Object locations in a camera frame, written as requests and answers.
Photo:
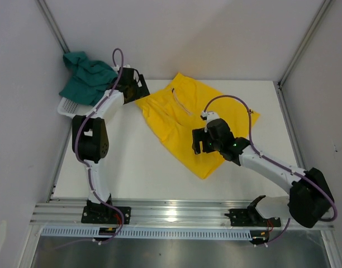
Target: white panel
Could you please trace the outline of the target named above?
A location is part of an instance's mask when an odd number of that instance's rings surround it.
[[[335,1],[284,93],[306,164],[324,173],[334,195],[342,244],[342,0]]]
[[[272,82],[203,82],[240,97],[259,112],[261,116],[252,130],[254,142],[271,155],[291,165],[296,163]],[[150,92],[155,92],[169,81],[146,83]],[[110,148],[104,170],[113,198],[250,200],[262,194],[286,195],[268,179],[231,162],[224,162],[206,180],[199,179],[160,143],[135,103],[120,108],[108,123],[107,131]],[[75,158],[70,140],[54,197],[86,198],[88,194],[86,169]]]
[[[322,0],[47,0],[71,50],[148,79],[278,80]]]
[[[0,0],[0,267],[16,267],[35,203],[46,198],[69,120],[56,112],[68,72],[34,0]]]
[[[46,226],[42,236],[59,237],[110,237],[99,234],[99,227]],[[252,240],[249,230],[236,229],[189,229],[145,228],[123,226],[115,238],[187,239],[187,240]]]

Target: white table surface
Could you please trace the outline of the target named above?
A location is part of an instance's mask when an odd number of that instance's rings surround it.
[[[169,80],[147,80],[150,93],[165,88]],[[260,113],[253,140],[271,155],[295,165],[273,82],[203,80],[205,84],[243,99]],[[271,181],[225,161],[201,180],[181,164],[153,134],[135,103],[119,109],[107,125],[110,148],[106,176],[112,198],[162,200],[251,200],[285,192]],[[85,167],[72,152],[72,139],[64,156],[53,198],[86,198]]]

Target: teal towel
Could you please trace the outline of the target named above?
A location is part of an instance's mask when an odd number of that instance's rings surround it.
[[[73,75],[59,95],[73,102],[95,106],[117,73],[100,60],[89,60],[85,52],[63,55],[65,66]]]

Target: gray floor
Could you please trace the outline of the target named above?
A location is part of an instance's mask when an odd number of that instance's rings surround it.
[[[53,250],[75,240],[41,237],[32,267],[330,267],[318,231],[288,231],[268,248],[246,241],[117,238],[102,246],[78,242]]]

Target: yellow cloth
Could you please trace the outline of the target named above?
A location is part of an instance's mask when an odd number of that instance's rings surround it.
[[[219,95],[222,93],[208,85],[178,73],[165,89],[136,101],[160,142],[201,179],[207,178],[224,159],[218,152],[195,155],[192,130],[205,127],[206,122],[200,118],[201,112],[212,98]],[[217,112],[235,137],[248,136],[248,114],[238,101],[221,98],[207,110]],[[259,113],[254,112],[251,117],[253,126]]]

